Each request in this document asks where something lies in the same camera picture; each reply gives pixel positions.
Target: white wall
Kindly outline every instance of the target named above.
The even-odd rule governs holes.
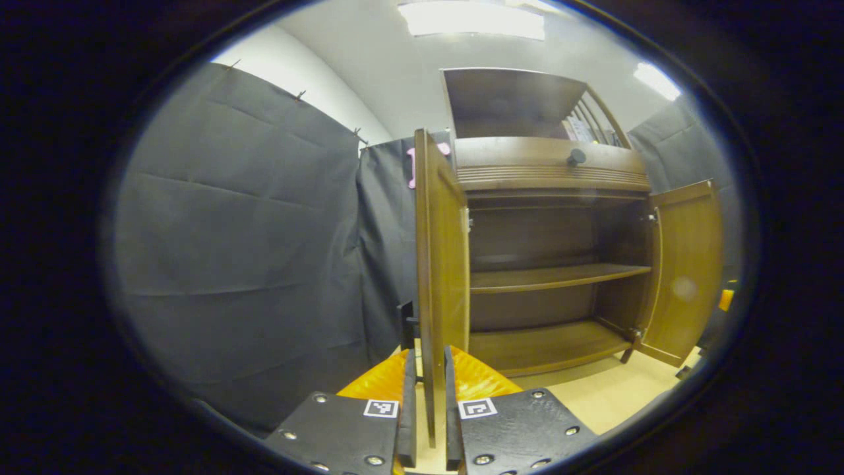
[[[393,140],[364,102],[307,46],[272,24],[235,44],[212,60],[273,83],[324,112],[370,145]]]

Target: pink object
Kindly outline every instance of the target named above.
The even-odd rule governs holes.
[[[449,147],[448,144],[437,144],[436,148],[440,149],[440,152],[442,152],[443,155],[452,153],[452,147]],[[416,189],[416,147],[408,150],[408,155],[410,155],[410,168],[414,174],[414,177],[408,182],[408,187]]]

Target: cabinet leg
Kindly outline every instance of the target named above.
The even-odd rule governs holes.
[[[627,348],[625,354],[621,355],[621,362],[627,364],[630,361],[630,355],[633,354],[633,348]]]

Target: ceiling light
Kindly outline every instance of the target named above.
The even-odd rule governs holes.
[[[542,15],[475,2],[418,2],[398,6],[413,36],[442,33],[489,33],[545,39]]]
[[[663,95],[663,97],[669,101],[677,99],[680,95],[680,90],[677,89],[674,82],[669,79],[665,73],[654,68],[651,64],[639,63],[639,67],[636,68],[636,72],[633,73],[633,76],[650,86],[651,89]]]

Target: cabinet drawer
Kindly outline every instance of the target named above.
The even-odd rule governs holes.
[[[574,149],[586,155],[568,164]],[[467,191],[506,188],[593,188],[651,191],[635,150],[539,137],[480,137],[454,142],[457,178]]]

